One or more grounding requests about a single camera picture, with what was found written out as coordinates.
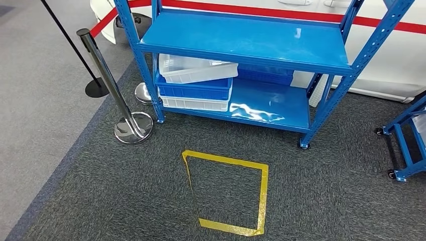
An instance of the blue plastic crate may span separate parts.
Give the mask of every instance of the blue plastic crate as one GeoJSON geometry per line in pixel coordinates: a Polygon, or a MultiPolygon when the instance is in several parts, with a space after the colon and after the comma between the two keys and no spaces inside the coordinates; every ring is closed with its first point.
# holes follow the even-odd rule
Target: blue plastic crate
{"type": "Polygon", "coordinates": [[[248,64],[238,65],[238,78],[280,85],[290,85],[293,80],[293,72],[293,70],[275,67],[248,64]]]}
{"type": "Polygon", "coordinates": [[[156,84],[161,96],[228,100],[232,78],[189,84],[173,84],[166,83],[166,80],[160,76],[156,84]]]}

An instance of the car door handle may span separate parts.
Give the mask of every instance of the car door handle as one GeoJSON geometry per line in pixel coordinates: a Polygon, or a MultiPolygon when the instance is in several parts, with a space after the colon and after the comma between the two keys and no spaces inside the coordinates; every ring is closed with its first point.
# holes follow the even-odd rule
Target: car door handle
{"type": "Polygon", "coordinates": [[[282,4],[307,6],[312,3],[312,0],[278,0],[278,2],[282,4]]]}
{"type": "Polygon", "coordinates": [[[350,1],[327,0],[324,5],[330,8],[348,8],[350,1]]]}

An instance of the stanchion post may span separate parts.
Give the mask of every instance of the stanchion post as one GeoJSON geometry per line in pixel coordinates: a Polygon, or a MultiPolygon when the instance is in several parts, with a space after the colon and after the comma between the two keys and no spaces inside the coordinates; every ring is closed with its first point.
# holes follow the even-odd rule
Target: stanchion post
{"type": "Polygon", "coordinates": [[[143,82],[138,84],[138,86],[136,86],[135,97],[140,103],[144,105],[152,105],[151,96],[148,93],[146,84],[143,82]]]}
{"type": "Polygon", "coordinates": [[[64,35],[64,37],[68,41],[69,45],[71,45],[71,47],[74,50],[75,54],[77,54],[78,58],[83,63],[84,67],[87,69],[87,71],[89,72],[90,76],[93,79],[86,86],[86,89],[85,89],[86,95],[89,96],[89,97],[92,97],[92,98],[99,98],[99,97],[103,97],[103,96],[107,95],[108,94],[108,89],[103,84],[102,78],[96,78],[96,76],[93,74],[92,70],[87,65],[87,63],[84,60],[83,56],[80,54],[80,51],[77,49],[77,47],[73,43],[73,41],[71,40],[71,38],[69,37],[69,35],[65,31],[64,27],[59,22],[58,18],[55,16],[55,14],[53,13],[53,11],[50,8],[50,6],[47,4],[46,0],[40,0],[40,1],[43,4],[44,8],[47,10],[47,12],[52,17],[53,21],[55,21],[55,23],[58,26],[59,30],[61,30],[62,34],[64,35]]]}
{"type": "Polygon", "coordinates": [[[153,128],[152,118],[143,112],[130,112],[129,107],[124,101],[123,96],[114,80],[111,71],[108,69],[102,54],[100,53],[96,42],[94,41],[89,29],[80,29],[77,31],[83,45],[86,47],[89,54],[102,75],[105,85],[114,98],[117,107],[123,117],[115,126],[116,138],[125,144],[136,144],[150,136],[153,128]]]}

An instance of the red stripe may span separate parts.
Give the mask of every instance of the red stripe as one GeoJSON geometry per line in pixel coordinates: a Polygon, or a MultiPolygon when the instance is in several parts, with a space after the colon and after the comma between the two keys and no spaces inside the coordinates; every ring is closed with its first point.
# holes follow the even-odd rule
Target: red stripe
{"type": "MultiPolygon", "coordinates": [[[[196,9],[196,10],[205,10],[205,11],[214,11],[214,12],[223,12],[223,13],[233,13],[233,14],[247,14],[247,15],[257,15],[257,16],[266,16],[266,17],[276,17],[276,18],[288,18],[288,19],[301,19],[301,20],[310,20],[310,21],[322,21],[322,22],[332,22],[340,23],[343,15],[340,14],[324,14],[324,13],[311,13],[311,12],[299,12],[299,11],[290,11],[290,10],[278,10],[278,9],[262,9],[254,7],[242,7],[242,6],[233,6],[233,5],[223,5],[223,4],[206,4],[206,3],[197,3],[197,2],[187,2],[179,0],[162,0],[164,6],[176,7],[176,8],[185,8],[185,9],[196,9]]],[[[129,1],[129,6],[142,7],[150,6],[150,0],[134,0],[129,1]]],[[[92,36],[96,36],[100,31],[113,20],[117,15],[116,8],[113,8],[104,19],[102,19],[97,25],[94,26],[90,33],[92,36]]],[[[365,17],[355,17],[354,24],[377,27],[380,19],[365,18],[365,17]]],[[[421,24],[412,24],[412,23],[399,23],[396,28],[399,31],[411,32],[426,34],[426,25],[421,24]]]]}
{"type": "MultiPolygon", "coordinates": [[[[135,7],[143,7],[143,6],[150,6],[151,1],[150,0],[133,0],[129,1],[129,7],[135,8],[135,7]]],[[[101,21],[99,21],[98,24],[96,24],[91,30],[90,33],[93,37],[96,37],[103,28],[105,28],[106,25],[108,25],[116,16],[117,16],[117,9],[113,8],[101,21]]]]}

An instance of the chrome stanchion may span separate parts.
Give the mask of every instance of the chrome stanchion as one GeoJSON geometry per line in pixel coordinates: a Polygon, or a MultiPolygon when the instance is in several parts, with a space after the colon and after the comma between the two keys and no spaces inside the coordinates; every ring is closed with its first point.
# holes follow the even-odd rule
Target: chrome stanchion
{"type": "Polygon", "coordinates": [[[152,105],[151,96],[148,93],[145,83],[140,83],[135,89],[136,99],[144,105],[152,105]]]}
{"type": "Polygon", "coordinates": [[[103,59],[102,54],[97,48],[96,42],[90,34],[89,29],[80,29],[77,31],[77,35],[82,40],[87,51],[93,57],[93,61],[102,75],[105,85],[123,115],[116,124],[114,130],[116,138],[125,144],[136,144],[148,138],[152,132],[154,124],[152,118],[143,112],[130,112],[129,107],[124,101],[114,77],[108,69],[107,63],[103,59]]]}

